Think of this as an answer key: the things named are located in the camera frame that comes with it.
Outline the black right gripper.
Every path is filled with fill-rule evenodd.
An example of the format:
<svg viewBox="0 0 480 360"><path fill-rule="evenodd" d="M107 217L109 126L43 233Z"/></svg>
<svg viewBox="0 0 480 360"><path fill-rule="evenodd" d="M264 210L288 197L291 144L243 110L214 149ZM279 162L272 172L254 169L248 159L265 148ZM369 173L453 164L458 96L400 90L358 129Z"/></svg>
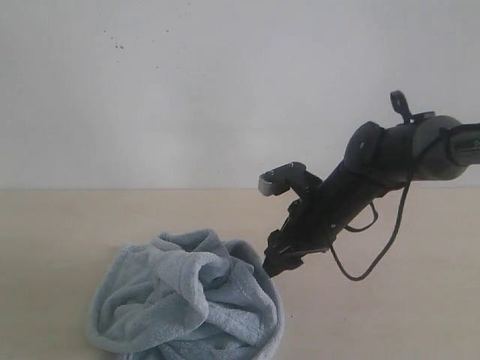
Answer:
<svg viewBox="0 0 480 360"><path fill-rule="evenodd" d="M270 278L304 264L302 255L326 251L343 230L360 233L377 221L373 205L377 185L363 178L328 178L308 203L296 206L281 228L271 232L264 251L264 270ZM373 219L362 227L350 223L370 207Z"/></svg>

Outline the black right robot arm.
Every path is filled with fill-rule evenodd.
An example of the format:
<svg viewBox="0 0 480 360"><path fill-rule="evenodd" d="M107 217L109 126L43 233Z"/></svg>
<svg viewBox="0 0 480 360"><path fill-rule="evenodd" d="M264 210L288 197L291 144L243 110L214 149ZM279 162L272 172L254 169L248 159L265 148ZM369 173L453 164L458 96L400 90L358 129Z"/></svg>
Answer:
<svg viewBox="0 0 480 360"><path fill-rule="evenodd" d="M325 179L290 162L264 172L258 189L265 196L294 191L298 199L288 208L280 229L268 237L262 267L270 277L297 269L308 254L333 252L337 235L356 232L350 222L374 200L391 191L402 196L391 238L364 274L364 280L393 245L412 182L451 181L479 164L479 124L462 124L435 112L413 114L402 91L390 94L393 110L403 121L384 128L368 121L350 138L343 160Z"/></svg>

